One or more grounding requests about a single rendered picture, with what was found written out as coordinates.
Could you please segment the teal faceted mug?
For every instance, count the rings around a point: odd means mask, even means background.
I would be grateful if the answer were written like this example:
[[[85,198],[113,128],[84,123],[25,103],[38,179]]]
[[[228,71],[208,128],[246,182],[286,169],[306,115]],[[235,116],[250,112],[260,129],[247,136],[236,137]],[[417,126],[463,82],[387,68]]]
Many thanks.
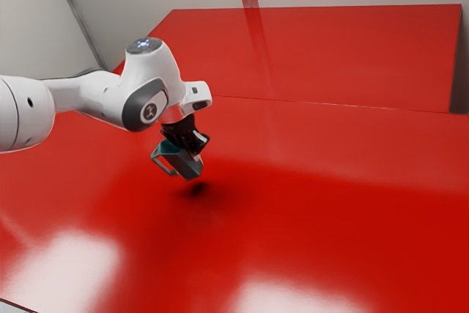
[[[181,176],[184,180],[199,177],[204,168],[200,156],[192,156],[183,148],[164,139],[151,153],[151,160],[169,176]]]

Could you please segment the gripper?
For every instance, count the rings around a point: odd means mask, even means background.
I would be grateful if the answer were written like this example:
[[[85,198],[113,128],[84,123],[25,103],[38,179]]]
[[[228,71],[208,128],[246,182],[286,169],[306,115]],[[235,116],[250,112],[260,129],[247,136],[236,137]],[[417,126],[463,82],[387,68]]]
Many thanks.
[[[178,122],[161,125],[161,133],[178,146],[188,146],[192,155],[199,155],[210,141],[207,134],[200,133],[195,126],[195,117],[189,114]]]

